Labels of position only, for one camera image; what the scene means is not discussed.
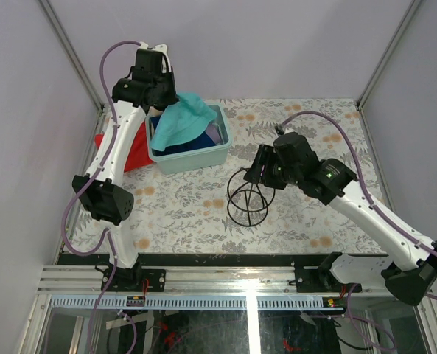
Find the black wire hat stand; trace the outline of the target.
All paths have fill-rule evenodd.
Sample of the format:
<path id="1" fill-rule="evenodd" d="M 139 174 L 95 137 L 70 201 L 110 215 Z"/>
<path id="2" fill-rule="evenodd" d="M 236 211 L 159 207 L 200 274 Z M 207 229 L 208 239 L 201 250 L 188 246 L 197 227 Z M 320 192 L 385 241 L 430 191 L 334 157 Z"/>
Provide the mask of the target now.
<path id="1" fill-rule="evenodd" d="M 233 173 L 226 185 L 228 217 L 238 226 L 253 228 L 262 224 L 269 215 L 276 190 L 261 187 L 244 179 L 248 168 Z"/>

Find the teal bucket hat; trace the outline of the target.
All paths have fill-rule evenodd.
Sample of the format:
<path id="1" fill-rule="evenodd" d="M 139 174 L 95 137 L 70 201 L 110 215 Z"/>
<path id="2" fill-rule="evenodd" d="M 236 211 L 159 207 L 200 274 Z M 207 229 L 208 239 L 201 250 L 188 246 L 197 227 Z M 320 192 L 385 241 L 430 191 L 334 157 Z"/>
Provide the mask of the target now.
<path id="1" fill-rule="evenodd" d="M 198 138 L 217 118 L 217 112 L 195 93 L 179 93 L 178 101 L 168 105 L 159 118 L 150 146 L 165 151 Z"/>

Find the dark blue bucket hat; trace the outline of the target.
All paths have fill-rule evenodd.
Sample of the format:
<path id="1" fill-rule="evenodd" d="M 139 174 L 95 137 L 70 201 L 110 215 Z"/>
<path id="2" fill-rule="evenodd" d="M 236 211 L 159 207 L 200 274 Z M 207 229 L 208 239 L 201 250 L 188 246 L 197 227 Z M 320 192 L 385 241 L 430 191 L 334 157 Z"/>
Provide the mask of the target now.
<path id="1" fill-rule="evenodd" d="M 199 135 L 196 139 L 193 139 L 189 142 L 179 144 L 179 145 L 172 145 L 167 147 L 162 154 L 163 155 L 170 155 L 170 154 L 176 154 L 176 153 L 184 153 L 192 150 L 200 150 L 204 148 L 212 148 L 216 146 L 210 138 L 206 135 L 205 131 Z"/>

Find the red cloth hat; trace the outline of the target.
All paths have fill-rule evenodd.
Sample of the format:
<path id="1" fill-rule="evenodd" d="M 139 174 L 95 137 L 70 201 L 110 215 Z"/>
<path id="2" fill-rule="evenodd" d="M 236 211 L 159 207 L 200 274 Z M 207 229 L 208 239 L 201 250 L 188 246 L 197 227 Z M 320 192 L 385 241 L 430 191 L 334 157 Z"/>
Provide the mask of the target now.
<path id="1" fill-rule="evenodd" d="M 121 130 L 118 131 L 113 149 L 103 165 L 104 171 L 112 170 L 115 172 L 118 170 L 118 166 L 123 166 L 123 171 L 128 173 L 152 164 L 153 160 L 149 157 L 145 122 L 141 123 L 133 139 L 125 139 L 121 132 Z"/>

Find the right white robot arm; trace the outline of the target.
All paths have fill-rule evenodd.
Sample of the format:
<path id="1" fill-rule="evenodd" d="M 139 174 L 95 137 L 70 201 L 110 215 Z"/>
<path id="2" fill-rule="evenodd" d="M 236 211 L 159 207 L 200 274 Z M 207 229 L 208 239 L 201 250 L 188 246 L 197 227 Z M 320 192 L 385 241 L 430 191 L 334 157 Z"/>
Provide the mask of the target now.
<path id="1" fill-rule="evenodd" d="M 354 222 L 387 254 L 380 259 L 339 254 L 318 272 L 323 289 L 334 291 L 342 284 L 385 287 L 410 306 L 428 295 L 437 279 L 437 240 L 375 201 L 362 178 L 343 162 L 319 159 L 304 136 L 285 133 L 273 145 L 260 145 L 244 179 L 274 190 L 296 186 Z"/>

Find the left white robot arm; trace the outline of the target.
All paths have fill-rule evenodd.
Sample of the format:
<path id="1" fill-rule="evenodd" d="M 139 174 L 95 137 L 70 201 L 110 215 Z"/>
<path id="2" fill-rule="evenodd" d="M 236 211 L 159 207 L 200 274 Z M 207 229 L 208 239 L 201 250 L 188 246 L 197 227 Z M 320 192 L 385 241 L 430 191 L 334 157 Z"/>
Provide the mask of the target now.
<path id="1" fill-rule="evenodd" d="M 100 146 L 89 168 L 72 181 L 80 203 L 104 227 L 109 261 L 103 288 L 140 291 L 148 286 L 132 236 L 123 223 L 133 211 L 134 196 L 122 186 L 133 141 L 151 108 L 166 108 L 177 101 L 175 79 L 167 45 L 140 43 L 135 63 L 126 77 L 108 90 L 112 113 Z"/>

